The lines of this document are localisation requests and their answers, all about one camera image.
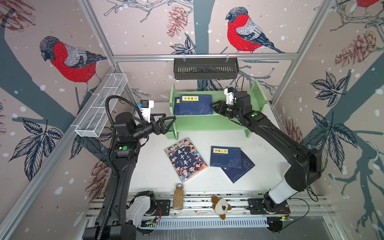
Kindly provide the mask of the blue book wide yellow label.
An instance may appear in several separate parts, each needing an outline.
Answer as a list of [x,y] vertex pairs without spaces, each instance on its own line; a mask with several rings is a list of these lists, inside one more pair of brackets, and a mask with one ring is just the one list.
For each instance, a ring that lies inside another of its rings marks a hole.
[[212,115],[211,95],[181,95],[179,105],[179,115]]

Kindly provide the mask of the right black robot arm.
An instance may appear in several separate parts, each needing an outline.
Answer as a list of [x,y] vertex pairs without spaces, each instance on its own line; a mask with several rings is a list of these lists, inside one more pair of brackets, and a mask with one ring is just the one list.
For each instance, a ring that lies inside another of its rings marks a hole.
[[273,146],[290,164],[290,168],[275,187],[264,194],[263,208],[275,213],[281,204],[296,193],[304,191],[322,175],[322,153],[296,143],[287,134],[278,129],[266,115],[253,110],[250,95],[235,92],[233,104],[217,101],[211,104],[213,111],[247,128],[262,137]]

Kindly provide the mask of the blue book small yellow label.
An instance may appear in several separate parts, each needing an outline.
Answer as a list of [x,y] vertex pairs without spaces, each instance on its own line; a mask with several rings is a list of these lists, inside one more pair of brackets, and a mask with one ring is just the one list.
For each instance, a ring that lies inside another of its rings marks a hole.
[[179,97],[175,98],[173,114],[174,116],[178,116],[180,114],[180,98]]

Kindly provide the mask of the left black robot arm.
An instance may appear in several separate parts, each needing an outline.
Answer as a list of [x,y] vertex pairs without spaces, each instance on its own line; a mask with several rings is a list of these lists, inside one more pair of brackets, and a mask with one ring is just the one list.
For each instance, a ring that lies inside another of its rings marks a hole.
[[130,182],[143,146],[140,140],[147,139],[150,134],[165,135],[175,121],[176,117],[165,114],[151,114],[149,121],[128,112],[116,116],[112,123],[112,146],[107,153],[112,180],[95,225],[84,231],[84,240],[136,239],[143,216],[156,208],[152,191],[137,193],[132,203],[127,203]]

